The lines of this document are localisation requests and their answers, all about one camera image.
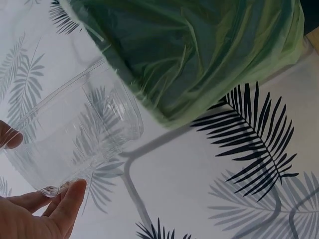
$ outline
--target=leaf print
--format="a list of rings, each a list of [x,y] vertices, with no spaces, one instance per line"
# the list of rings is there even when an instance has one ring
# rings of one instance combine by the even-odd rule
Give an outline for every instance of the leaf print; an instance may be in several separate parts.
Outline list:
[[[108,194],[112,193],[109,188],[115,186],[112,180],[123,174],[123,171],[119,169],[123,162],[119,162],[117,159],[110,160],[108,163],[103,163],[92,172],[88,186],[88,193],[83,208],[85,211],[89,197],[92,198],[95,206],[103,213],[107,214],[106,207],[111,202]]]
[[[42,0],[26,0],[26,2],[24,3],[24,5],[28,4],[29,2],[31,4],[33,4],[35,2],[35,4],[40,4]]]
[[[23,54],[26,52],[22,47],[24,37],[25,35],[19,38],[0,66],[0,102],[4,100],[12,80],[16,77]]]
[[[97,146],[102,157],[104,157],[104,153],[106,155],[109,153],[114,154],[117,148],[113,140],[119,137],[118,134],[121,132],[115,130],[110,134],[102,124],[103,122],[107,127],[112,128],[120,120],[108,107],[105,87],[95,88],[87,96],[90,104],[84,106],[85,111],[79,117],[80,132],[75,140],[76,149],[73,150],[72,158],[74,164],[80,163],[85,158],[95,156]],[[108,194],[112,193],[109,187],[115,186],[112,180],[123,174],[123,171],[119,169],[122,164],[117,159],[111,159],[98,166],[91,173],[91,177],[88,179],[90,183],[83,213],[89,197],[92,198],[95,206],[101,212],[107,213],[106,206],[111,201]]]
[[[247,195],[244,192],[233,194],[244,185],[226,182],[227,175],[215,180],[210,186],[210,195],[221,198],[225,204],[208,207],[214,215],[210,219],[217,221],[215,225],[223,225],[224,231],[238,232],[233,238],[242,238],[243,232],[251,230],[252,239],[309,238],[316,239],[319,233],[319,183],[313,173],[304,173],[305,182],[298,177],[284,178],[282,190],[277,190],[278,202],[272,193],[256,202],[260,195]],[[271,216],[275,217],[266,223]]]
[[[18,67],[18,74],[14,80],[9,99],[10,108],[8,111],[8,123],[15,125],[26,113],[37,105],[38,100],[41,100],[42,87],[38,77],[42,77],[41,72],[44,66],[39,65],[39,61],[43,55],[35,59],[35,53],[30,60],[27,55],[23,55],[21,66]],[[23,140],[29,142],[32,137],[35,137],[35,123],[28,123],[28,132],[31,135],[24,135]]]
[[[263,192],[258,199],[261,200],[278,180],[282,182],[283,178],[298,175],[289,173],[297,154],[289,156],[285,150],[295,128],[292,120],[288,122],[285,115],[286,105],[280,108],[281,100],[280,97],[272,108],[268,93],[260,111],[258,83],[253,100],[249,84],[245,84],[243,95],[240,86],[237,86],[210,108],[211,115],[195,120],[192,125],[199,127],[197,131],[208,131],[208,139],[214,140],[212,144],[227,148],[217,157],[231,156],[234,161],[248,163],[243,170],[227,179],[234,183],[247,182],[235,193],[244,190],[244,196],[247,196]]]
[[[136,224],[142,232],[137,232],[137,235],[142,239],[175,239],[175,229],[170,232],[165,230],[165,227],[161,228],[160,219],[158,218],[157,230],[153,226],[152,231],[149,231],[143,224]],[[182,239],[192,239],[191,235],[185,234]]]
[[[68,13],[62,8],[60,0],[53,0],[50,7],[50,19],[53,21],[53,24],[57,25],[57,33],[70,34],[80,26],[80,24],[74,22]]]
[[[0,196],[1,197],[10,197],[11,196],[12,189],[8,189],[8,183],[7,181],[1,177],[0,178]]]

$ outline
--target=black palm leaf pattern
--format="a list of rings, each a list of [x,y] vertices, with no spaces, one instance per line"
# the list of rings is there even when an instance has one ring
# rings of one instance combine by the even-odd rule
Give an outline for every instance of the black palm leaf pattern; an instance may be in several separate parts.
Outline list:
[[[217,205],[214,198],[213,206],[208,207],[216,226],[223,227],[223,231],[237,230],[232,238],[246,238],[246,232],[250,232],[252,239],[318,238],[319,181],[313,173],[304,172],[303,180],[284,178],[282,189],[275,186],[275,192],[259,202],[256,202],[258,194],[246,197],[244,192],[234,194],[245,184],[225,182],[233,175],[228,171],[228,175],[222,174],[222,178],[214,180],[209,194],[222,199],[223,205]]]
[[[158,218],[157,231],[153,224],[151,225],[152,231],[149,231],[143,224],[136,224],[142,232],[137,232],[137,235],[142,239],[175,239],[175,230],[172,232],[165,230],[165,227],[161,228],[160,219]],[[192,239],[191,235],[186,234],[182,239]]]
[[[57,33],[70,34],[80,26],[80,24],[74,22],[68,13],[61,7],[60,0],[53,0],[50,7],[50,19],[53,21],[53,24],[57,25]]]
[[[253,101],[250,86],[245,84],[242,95],[240,86],[233,89],[218,104],[212,106],[212,114],[194,121],[197,131],[209,131],[209,139],[221,148],[230,148],[217,155],[231,156],[235,161],[248,162],[249,165],[233,175],[227,181],[238,184],[247,181],[235,193],[245,190],[248,194],[263,194],[261,200],[275,185],[285,177],[294,177],[298,173],[289,173],[292,160],[297,154],[288,156],[285,149],[292,138],[294,127],[292,120],[287,123],[286,105],[280,107],[280,97],[272,108],[270,93],[258,109],[259,87],[256,85]]]

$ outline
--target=finger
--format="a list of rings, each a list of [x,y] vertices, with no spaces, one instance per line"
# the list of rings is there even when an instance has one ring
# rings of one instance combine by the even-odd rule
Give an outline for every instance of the finger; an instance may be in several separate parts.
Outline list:
[[[63,237],[66,236],[69,229],[75,222],[80,206],[83,202],[85,188],[86,181],[83,179],[73,183],[69,187],[64,199],[50,216],[59,228]]]
[[[15,148],[21,144],[23,136],[18,131],[11,128],[0,120],[0,147]]]
[[[74,227],[74,223],[73,225],[70,227],[69,231],[67,232],[67,234],[65,235],[64,239],[69,239],[71,234],[72,234],[72,231],[73,231],[73,227]]]
[[[38,211],[51,201],[51,198],[44,196],[41,192],[27,193],[6,199],[15,205],[27,209],[31,213]]]
[[[57,206],[60,204],[60,202],[62,201],[62,199],[65,197],[66,192],[67,192],[67,188],[65,190],[62,191],[61,194],[59,194],[58,196],[56,196],[55,198],[52,199],[51,203],[49,204],[49,206],[47,207],[47,209],[44,211],[44,213],[42,214],[42,216],[44,217],[50,217],[50,215],[53,213],[53,211],[57,208]]]

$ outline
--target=plastic bag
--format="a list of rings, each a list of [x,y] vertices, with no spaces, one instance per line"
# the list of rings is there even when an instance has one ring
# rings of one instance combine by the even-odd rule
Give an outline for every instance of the plastic bag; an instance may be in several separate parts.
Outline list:
[[[298,0],[66,0],[107,61],[167,127],[302,52]]]

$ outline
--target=clear plastic container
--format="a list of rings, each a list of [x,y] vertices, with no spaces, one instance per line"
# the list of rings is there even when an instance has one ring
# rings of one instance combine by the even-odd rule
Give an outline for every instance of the clear plastic container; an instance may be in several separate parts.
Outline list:
[[[49,197],[141,137],[134,97],[100,61],[48,96],[19,122],[17,148],[4,149],[16,170]],[[13,138],[12,133],[6,136]]]

